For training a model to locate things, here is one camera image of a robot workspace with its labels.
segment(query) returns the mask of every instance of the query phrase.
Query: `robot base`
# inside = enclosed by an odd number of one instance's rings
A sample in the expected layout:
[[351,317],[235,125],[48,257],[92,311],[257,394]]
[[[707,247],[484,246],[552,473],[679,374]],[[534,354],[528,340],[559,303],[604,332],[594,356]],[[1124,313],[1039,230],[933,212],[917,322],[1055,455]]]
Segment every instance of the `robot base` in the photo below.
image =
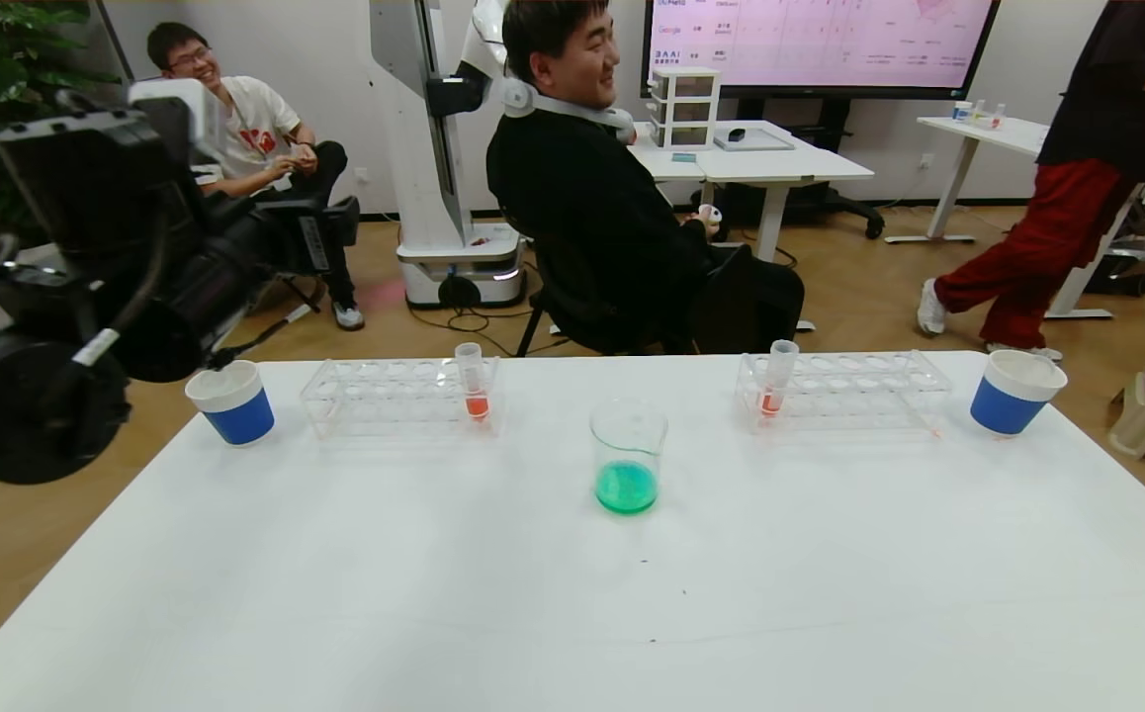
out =
[[524,299],[524,244],[518,231],[502,222],[475,224],[468,247],[396,248],[405,279],[405,301],[416,309],[441,309],[441,284],[450,267],[481,290],[482,307],[510,307]]

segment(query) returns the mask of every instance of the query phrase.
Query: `white desk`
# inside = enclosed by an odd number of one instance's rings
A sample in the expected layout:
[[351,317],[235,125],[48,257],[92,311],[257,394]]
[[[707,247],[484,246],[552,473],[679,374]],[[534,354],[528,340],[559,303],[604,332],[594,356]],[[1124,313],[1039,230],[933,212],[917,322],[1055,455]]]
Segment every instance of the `white desk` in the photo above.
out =
[[[788,191],[815,182],[839,180],[867,180],[875,172],[862,167],[848,158],[842,158],[830,150],[816,149],[803,140],[795,139],[787,130],[776,127],[771,121],[718,121],[718,127],[744,127],[744,129],[761,129],[797,145],[796,150],[696,150],[696,164],[700,168],[698,180],[704,181],[700,195],[703,203],[713,201],[713,184],[743,182],[747,185],[758,185],[766,189],[766,203],[763,205],[761,222],[757,229],[757,258],[772,262],[775,248],[779,247],[779,231],[784,220],[784,206],[788,203]],[[658,149],[648,135],[648,122],[637,122],[639,143],[632,148],[643,166],[648,167],[653,177],[664,180],[689,180],[689,176],[669,177],[685,172],[686,168],[673,166],[693,166],[693,164],[674,164],[673,150]]]
[[[1014,441],[767,449],[735,357],[510,359],[506,434],[325,449],[194,419],[0,630],[0,712],[1145,709],[1145,488],[1053,410]],[[608,396],[670,418],[662,496],[591,492]]]
[[[972,243],[972,236],[970,235],[947,235],[946,223],[951,220],[951,212],[955,211],[955,203],[961,196],[961,189],[964,188],[964,180],[972,165],[972,157],[976,155],[976,149],[981,143],[989,143],[998,145],[1002,149],[1016,150],[1017,153],[1039,157],[1043,141],[1048,137],[1049,126],[1013,118],[1004,119],[1003,125],[997,129],[982,129],[982,127],[964,125],[964,122],[955,121],[949,117],[921,117],[917,121],[927,127],[935,127],[935,129],[949,132],[949,134],[964,136],[964,148],[961,149],[961,156],[958,156],[955,163],[955,172],[947,182],[945,192],[942,192],[942,199],[938,204],[938,212],[933,215],[933,222],[929,226],[929,234],[922,236],[886,237],[885,243],[933,243],[933,240]],[[1061,287],[1060,293],[1056,295],[1056,301],[1052,302],[1052,307],[1048,311],[1048,319],[1112,318],[1113,315],[1104,309],[1075,309],[1075,306],[1077,306],[1079,299],[1082,298],[1088,280],[1091,280],[1091,275],[1096,274],[1098,258],[1105,255],[1105,252],[1110,248],[1110,244],[1113,243],[1116,231],[1119,231],[1126,221],[1127,212],[1129,212],[1130,206],[1132,206],[1138,197],[1139,190],[1137,189],[1132,193],[1132,197],[1127,200],[1126,206],[1122,207],[1119,216],[1113,222],[1113,227],[1105,234],[1105,238],[1100,240],[1100,250],[1098,250],[1096,260],[1092,260],[1090,266],[1083,267],[1083,269],[1075,269],[1071,272],[1065,287]]]

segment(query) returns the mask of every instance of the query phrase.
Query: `white sneaker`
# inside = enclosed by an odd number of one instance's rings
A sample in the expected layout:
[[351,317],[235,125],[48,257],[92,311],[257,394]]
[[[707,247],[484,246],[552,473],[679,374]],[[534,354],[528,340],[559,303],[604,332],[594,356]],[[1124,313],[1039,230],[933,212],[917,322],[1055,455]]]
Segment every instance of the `white sneaker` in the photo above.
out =
[[337,313],[337,326],[344,331],[356,331],[366,325],[366,317],[356,306],[341,307],[334,303],[333,309]]
[[1042,347],[1042,348],[1017,348],[1016,346],[1008,346],[1006,343],[996,343],[996,342],[993,342],[993,341],[988,341],[988,342],[985,342],[985,351],[987,351],[987,353],[995,353],[995,351],[1025,351],[1025,353],[1033,353],[1034,356],[1043,356],[1044,359],[1051,359],[1053,362],[1053,364],[1060,364],[1061,361],[1065,361],[1064,353],[1057,351],[1055,348],[1047,348],[1045,346]]
[[935,283],[937,279],[924,282],[924,290],[919,293],[919,308],[916,309],[916,322],[925,337],[940,337],[946,333],[946,307],[933,288]]

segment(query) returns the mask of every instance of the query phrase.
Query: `bottle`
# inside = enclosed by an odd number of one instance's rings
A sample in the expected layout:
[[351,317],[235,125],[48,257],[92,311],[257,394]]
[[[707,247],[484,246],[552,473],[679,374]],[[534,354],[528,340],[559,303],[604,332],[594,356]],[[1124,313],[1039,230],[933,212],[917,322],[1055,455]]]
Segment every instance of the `bottle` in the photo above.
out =
[[966,125],[969,117],[972,116],[972,103],[971,101],[956,101],[955,110],[951,112],[951,118],[960,121],[961,125]]

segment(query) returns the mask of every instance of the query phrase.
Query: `hand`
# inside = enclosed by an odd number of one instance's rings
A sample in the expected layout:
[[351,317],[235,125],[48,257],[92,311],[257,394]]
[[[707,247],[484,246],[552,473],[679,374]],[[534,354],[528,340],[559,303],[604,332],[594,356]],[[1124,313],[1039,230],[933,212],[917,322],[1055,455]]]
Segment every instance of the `hand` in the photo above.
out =
[[289,174],[289,172],[295,171],[297,166],[295,158],[291,156],[276,156],[274,163],[268,168],[264,168],[264,175],[269,179],[269,182],[274,182]]
[[704,238],[705,239],[713,239],[713,236],[718,235],[718,230],[721,229],[720,224],[717,224],[717,226],[709,224],[709,222],[712,220],[712,217],[709,216],[709,215],[711,215],[712,212],[713,212],[713,209],[711,207],[703,206],[703,207],[700,208],[698,213],[692,213],[690,215],[686,216],[687,221],[700,221],[700,222],[703,222],[703,224],[704,224]]
[[318,171],[318,155],[314,148],[307,143],[297,143],[292,147],[292,157],[295,158],[295,167],[301,174],[311,176]]

